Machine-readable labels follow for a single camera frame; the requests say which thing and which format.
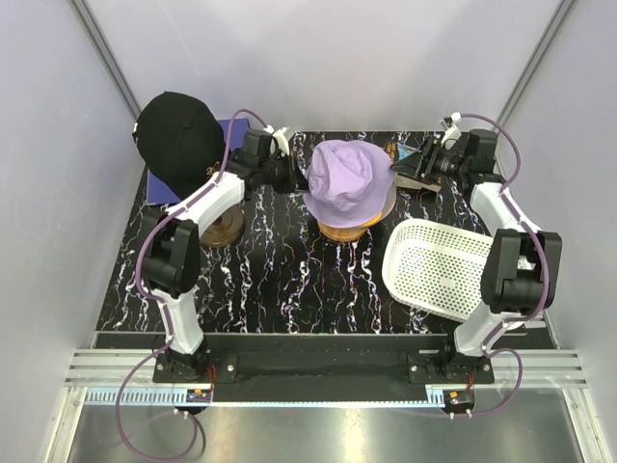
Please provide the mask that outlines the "orange hat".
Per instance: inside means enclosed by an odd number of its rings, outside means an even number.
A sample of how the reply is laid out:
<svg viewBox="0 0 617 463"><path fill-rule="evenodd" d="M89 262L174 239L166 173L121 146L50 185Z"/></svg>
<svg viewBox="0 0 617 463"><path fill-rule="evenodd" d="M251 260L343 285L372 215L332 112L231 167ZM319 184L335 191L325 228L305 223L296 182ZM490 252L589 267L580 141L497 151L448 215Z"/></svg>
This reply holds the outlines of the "orange hat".
<svg viewBox="0 0 617 463"><path fill-rule="evenodd" d="M384 207L382 208L382 210L375 217L373 217L369 221L361 224L361 227L362 228L369 228L369 227L372 227L372 226L376 225L380 221L384 220L391 213L391 211L394 209L395 203L396 203L396 197L393 197L393 198L387 200L386 203L384 204Z"/></svg>

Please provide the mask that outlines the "lavender grey cap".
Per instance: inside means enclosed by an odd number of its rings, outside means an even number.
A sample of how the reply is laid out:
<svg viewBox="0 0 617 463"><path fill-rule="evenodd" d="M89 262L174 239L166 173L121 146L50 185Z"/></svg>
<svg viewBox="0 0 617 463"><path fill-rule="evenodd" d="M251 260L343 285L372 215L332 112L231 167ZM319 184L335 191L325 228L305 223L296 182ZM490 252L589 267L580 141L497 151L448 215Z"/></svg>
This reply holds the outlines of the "lavender grey cap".
<svg viewBox="0 0 617 463"><path fill-rule="evenodd" d="M308 212L334 228L358 228L396 197L389 155L360 140L330 140L312 153L304 194Z"/></svg>

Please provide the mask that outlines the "black baseball cap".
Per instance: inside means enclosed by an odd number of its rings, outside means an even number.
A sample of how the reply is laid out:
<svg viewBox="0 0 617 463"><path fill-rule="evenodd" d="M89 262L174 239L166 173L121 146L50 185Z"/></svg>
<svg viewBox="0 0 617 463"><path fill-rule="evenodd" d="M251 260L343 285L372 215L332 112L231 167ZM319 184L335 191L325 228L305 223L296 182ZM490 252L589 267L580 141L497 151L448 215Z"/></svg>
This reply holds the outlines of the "black baseball cap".
<svg viewBox="0 0 617 463"><path fill-rule="evenodd" d="M206 104L176 92L147 104L132 138L146 167L181 200L218 171L225 151L224 130Z"/></svg>

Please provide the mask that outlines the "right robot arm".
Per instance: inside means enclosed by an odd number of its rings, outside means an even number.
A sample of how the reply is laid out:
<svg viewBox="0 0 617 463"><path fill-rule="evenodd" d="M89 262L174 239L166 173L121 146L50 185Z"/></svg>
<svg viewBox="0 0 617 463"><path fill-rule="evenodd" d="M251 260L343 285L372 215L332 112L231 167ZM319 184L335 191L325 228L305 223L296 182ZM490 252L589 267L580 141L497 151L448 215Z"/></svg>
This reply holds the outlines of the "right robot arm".
<svg viewBox="0 0 617 463"><path fill-rule="evenodd" d="M441 377L453 383L470 374L470 357L487 355L509 328L547 309L556 290L562 238L530 222L508 180L495 173L497 137L492 130L462 132L451 125L441 136L427 136L416 150L398 148L393 165L395 174L416 189L457 178L493 237L480 279L481 302L455 330L455 349L437 361Z"/></svg>

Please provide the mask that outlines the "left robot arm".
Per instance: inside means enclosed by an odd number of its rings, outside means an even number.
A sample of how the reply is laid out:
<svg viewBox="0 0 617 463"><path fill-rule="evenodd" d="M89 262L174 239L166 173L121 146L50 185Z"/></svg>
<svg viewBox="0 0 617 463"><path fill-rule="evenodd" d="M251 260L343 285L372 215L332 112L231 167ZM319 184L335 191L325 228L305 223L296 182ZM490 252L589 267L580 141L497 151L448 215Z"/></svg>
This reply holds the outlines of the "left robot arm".
<svg viewBox="0 0 617 463"><path fill-rule="evenodd" d="M174 370L189 382L207 373L208 359L198 350L203 331L197 321L194 291L201 274L201 237L224 212L263 185L280 194L308 190L289 142L289 127L249 129L242 146L222 170L187 199L156 214L135 267L138 291L158 305L165 345L177 354Z"/></svg>

